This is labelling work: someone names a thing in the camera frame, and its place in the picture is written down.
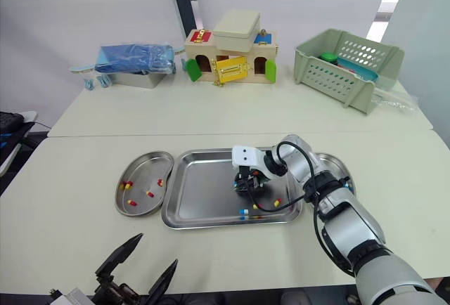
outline rectangular metal tray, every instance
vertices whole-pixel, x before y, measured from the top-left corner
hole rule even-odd
[[[174,165],[162,206],[162,220],[170,228],[186,229],[285,223],[300,214],[302,202],[275,213],[253,209],[250,197],[233,189],[236,173],[237,169],[231,165],[231,149],[185,152]],[[273,209],[277,198],[284,205],[300,193],[298,183],[287,174],[265,183],[264,192],[255,197],[258,203]],[[241,209],[247,209],[248,215],[241,215]]]

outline round metal dish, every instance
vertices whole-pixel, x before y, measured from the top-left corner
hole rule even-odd
[[[173,166],[174,159],[168,152],[150,152],[135,159],[117,183],[117,210],[127,216],[140,216],[158,210],[164,200],[167,178]],[[132,182],[129,189],[125,188],[127,182]]]

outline white table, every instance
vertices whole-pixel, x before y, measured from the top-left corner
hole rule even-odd
[[[338,156],[387,244],[424,278],[450,275],[450,151],[433,131],[306,133],[315,151]],[[272,145],[285,134],[49,138],[0,199],[0,292],[43,294],[96,287],[94,271],[118,245],[145,236],[114,272],[145,293],[174,260],[169,293],[354,283],[321,251],[304,206],[288,224],[175,231],[160,213],[139,218],[114,207],[127,165],[154,150]]]
[[[398,83],[394,90],[405,93]],[[370,115],[293,81],[280,66],[276,84],[192,83],[185,72],[156,88],[114,85],[83,90],[49,136],[265,134],[416,131],[432,125],[418,110],[378,107]]]
[[[37,118],[37,112],[35,112],[33,110],[29,110],[27,112],[20,112],[19,114],[21,114],[23,116],[23,122],[33,122],[33,121],[36,121],[36,118]],[[4,160],[4,162],[1,164],[0,177],[2,177],[8,171],[9,167],[13,163],[15,156],[17,155],[17,153],[19,152],[21,147],[22,147],[22,145],[20,143],[18,143],[14,147],[14,149],[11,151],[10,155],[8,155],[6,160]]]

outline yellow latch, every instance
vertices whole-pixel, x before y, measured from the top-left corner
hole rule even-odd
[[[247,58],[237,57],[217,61],[216,72],[221,83],[245,78],[247,76]]]

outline blue cloth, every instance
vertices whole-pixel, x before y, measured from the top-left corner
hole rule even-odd
[[[102,46],[95,69],[100,73],[171,74],[174,49],[169,45],[129,44]]]

